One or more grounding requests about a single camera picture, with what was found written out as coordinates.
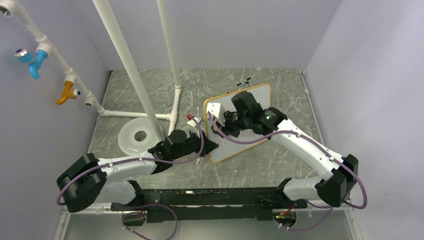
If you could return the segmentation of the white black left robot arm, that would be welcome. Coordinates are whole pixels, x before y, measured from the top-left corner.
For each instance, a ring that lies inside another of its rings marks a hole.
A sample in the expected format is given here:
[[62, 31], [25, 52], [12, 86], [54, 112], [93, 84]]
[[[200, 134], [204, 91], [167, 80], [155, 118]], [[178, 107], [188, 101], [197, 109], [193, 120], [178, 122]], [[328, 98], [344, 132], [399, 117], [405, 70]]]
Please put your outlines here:
[[56, 203], [66, 206], [70, 213], [97, 203], [117, 203], [137, 210], [146, 202], [146, 196], [132, 177], [162, 173], [178, 165], [182, 157], [191, 154], [204, 157], [218, 147], [207, 139], [204, 131], [177, 129], [141, 154], [97, 158], [86, 153], [57, 178], [60, 193]]

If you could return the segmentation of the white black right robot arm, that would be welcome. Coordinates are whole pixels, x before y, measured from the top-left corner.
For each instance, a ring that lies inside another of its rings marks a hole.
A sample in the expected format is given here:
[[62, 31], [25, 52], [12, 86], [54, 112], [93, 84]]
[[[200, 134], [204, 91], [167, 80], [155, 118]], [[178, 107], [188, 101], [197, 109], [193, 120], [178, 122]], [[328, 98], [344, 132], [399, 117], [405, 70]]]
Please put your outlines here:
[[358, 183], [358, 159], [349, 154], [343, 156], [325, 147], [274, 108], [262, 108], [254, 95], [247, 91], [231, 98], [235, 110], [226, 110], [216, 103], [208, 104], [208, 118], [214, 131], [233, 143], [241, 131], [251, 130], [265, 139], [278, 143], [308, 163], [318, 177], [303, 179], [286, 178], [275, 189], [276, 203], [287, 208], [298, 200], [319, 199], [331, 207], [340, 207], [350, 191]]

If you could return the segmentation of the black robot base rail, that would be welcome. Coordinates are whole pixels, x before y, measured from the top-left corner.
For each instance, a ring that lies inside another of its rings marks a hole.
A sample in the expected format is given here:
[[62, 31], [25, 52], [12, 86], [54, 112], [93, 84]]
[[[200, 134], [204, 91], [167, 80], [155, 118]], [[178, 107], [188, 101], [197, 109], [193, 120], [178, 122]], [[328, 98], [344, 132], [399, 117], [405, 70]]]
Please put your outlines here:
[[142, 195], [128, 205], [113, 202], [110, 209], [143, 211], [147, 223], [162, 223], [174, 218], [271, 221], [278, 213], [294, 213], [307, 206], [304, 200], [285, 200], [278, 187], [143, 189]]

